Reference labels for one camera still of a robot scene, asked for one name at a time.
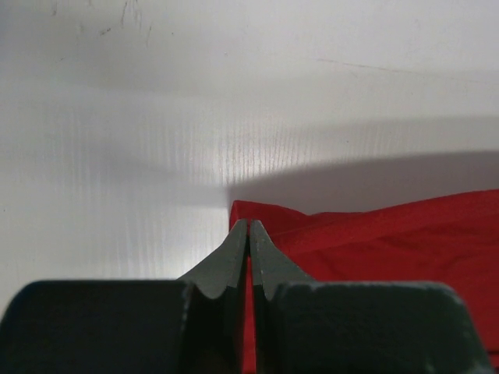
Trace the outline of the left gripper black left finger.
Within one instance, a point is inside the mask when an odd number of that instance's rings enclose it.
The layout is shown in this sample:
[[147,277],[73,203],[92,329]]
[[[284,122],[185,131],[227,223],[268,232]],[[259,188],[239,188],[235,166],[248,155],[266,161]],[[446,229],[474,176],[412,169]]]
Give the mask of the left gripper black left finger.
[[39,280],[1,321],[4,373],[240,373],[247,223],[175,280]]

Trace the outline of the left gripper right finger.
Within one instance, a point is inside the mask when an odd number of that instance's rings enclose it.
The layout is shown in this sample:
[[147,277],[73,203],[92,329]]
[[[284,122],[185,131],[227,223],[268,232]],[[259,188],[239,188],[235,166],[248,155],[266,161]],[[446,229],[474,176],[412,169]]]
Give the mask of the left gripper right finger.
[[463,300],[442,283],[319,282],[264,226],[249,230],[258,373],[491,373]]

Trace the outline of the dark red t shirt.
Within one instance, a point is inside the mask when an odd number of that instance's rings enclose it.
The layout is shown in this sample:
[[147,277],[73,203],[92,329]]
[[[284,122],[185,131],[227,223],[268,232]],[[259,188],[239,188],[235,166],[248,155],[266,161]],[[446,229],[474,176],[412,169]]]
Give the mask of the dark red t shirt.
[[495,190],[366,212],[307,215],[237,200],[229,221],[260,221],[272,242],[319,281],[437,281],[465,300],[498,362],[498,193]]

